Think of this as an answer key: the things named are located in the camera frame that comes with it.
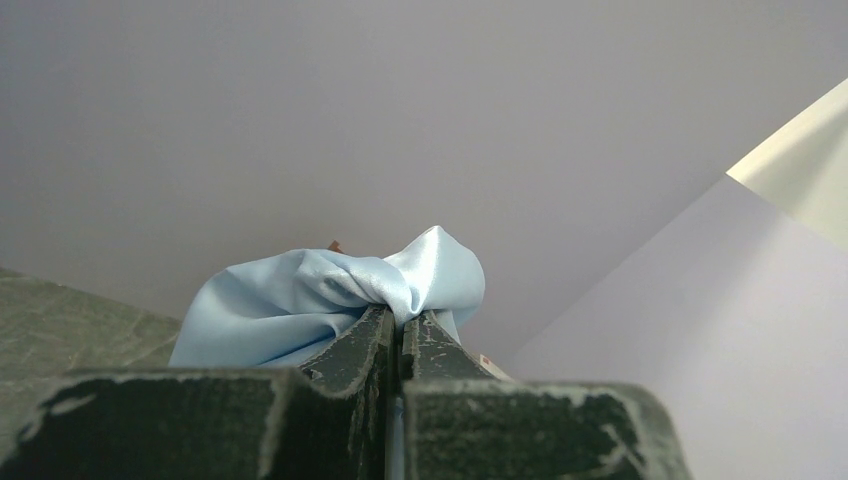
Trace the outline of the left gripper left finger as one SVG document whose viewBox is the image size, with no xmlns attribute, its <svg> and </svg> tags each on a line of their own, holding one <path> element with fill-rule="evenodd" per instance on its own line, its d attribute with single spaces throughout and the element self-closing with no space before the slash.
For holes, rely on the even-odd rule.
<svg viewBox="0 0 848 480">
<path fill-rule="evenodd" d="M 295 367 L 101 369 L 63 376 L 1 464 L 5 479 L 381 479 L 394 319 L 370 307 Z"/>
</svg>

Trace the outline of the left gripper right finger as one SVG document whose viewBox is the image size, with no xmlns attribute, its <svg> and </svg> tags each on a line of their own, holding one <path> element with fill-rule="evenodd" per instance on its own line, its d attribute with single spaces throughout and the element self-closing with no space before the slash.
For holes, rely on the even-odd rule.
<svg viewBox="0 0 848 480">
<path fill-rule="evenodd" d="M 487 371 L 426 312 L 401 349 L 407 479 L 689 479 L 645 388 L 519 382 Z"/>
</svg>

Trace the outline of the light blue pillowcase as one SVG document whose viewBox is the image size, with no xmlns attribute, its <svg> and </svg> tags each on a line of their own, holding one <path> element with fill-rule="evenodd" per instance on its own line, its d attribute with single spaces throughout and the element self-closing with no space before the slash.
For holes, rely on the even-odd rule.
<svg viewBox="0 0 848 480">
<path fill-rule="evenodd" d="M 319 353 L 372 305 L 398 330 L 433 311 L 452 336 L 480 308 L 477 256 L 440 226 L 384 258 L 295 249 L 232 265 L 193 299 L 172 367 L 294 366 Z"/>
</svg>

